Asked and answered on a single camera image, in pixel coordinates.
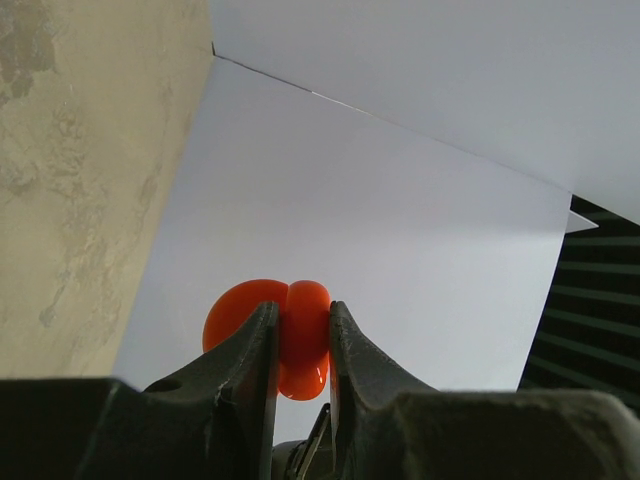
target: dark striped background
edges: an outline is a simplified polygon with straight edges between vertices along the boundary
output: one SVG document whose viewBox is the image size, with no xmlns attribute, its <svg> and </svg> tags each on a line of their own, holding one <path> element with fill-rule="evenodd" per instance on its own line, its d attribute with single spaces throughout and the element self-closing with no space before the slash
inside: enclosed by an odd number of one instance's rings
<svg viewBox="0 0 640 480">
<path fill-rule="evenodd" d="M 640 226 L 574 197 L 595 230 L 565 236 L 520 388 L 589 388 L 640 413 Z"/>
</svg>

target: black metal part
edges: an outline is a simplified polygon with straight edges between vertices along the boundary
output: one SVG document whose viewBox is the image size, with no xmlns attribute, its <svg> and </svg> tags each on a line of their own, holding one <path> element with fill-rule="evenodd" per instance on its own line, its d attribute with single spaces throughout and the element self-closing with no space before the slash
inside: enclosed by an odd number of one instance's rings
<svg viewBox="0 0 640 480">
<path fill-rule="evenodd" d="M 0 382 L 0 478 L 268 479 L 278 306 L 143 393 L 116 379 Z"/>
<path fill-rule="evenodd" d="M 585 391 L 438 393 L 331 309 L 336 476 L 639 479 L 640 423 Z"/>
</svg>

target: white wall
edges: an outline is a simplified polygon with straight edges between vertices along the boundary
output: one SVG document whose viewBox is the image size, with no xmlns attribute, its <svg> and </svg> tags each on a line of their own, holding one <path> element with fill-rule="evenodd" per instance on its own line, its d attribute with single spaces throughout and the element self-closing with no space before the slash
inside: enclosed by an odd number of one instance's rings
<svg viewBox="0 0 640 480">
<path fill-rule="evenodd" d="M 569 198 L 218 60 L 114 373 L 143 387 L 197 357 L 236 283 L 309 278 L 434 387 L 513 389 Z M 326 398 L 281 399 L 276 442 L 305 437 Z"/>
<path fill-rule="evenodd" d="M 211 5 L 219 55 L 640 223 L 640 2 Z"/>
</svg>

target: concrete floor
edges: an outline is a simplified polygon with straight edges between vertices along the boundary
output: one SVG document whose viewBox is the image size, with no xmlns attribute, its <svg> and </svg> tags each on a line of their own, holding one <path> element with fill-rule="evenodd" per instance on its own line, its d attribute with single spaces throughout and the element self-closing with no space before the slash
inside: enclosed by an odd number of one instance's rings
<svg viewBox="0 0 640 480">
<path fill-rule="evenodd" d="M 110 373 L 211 39 L 207 0 L 0 2 L 0 376 Z"/>
</svg>

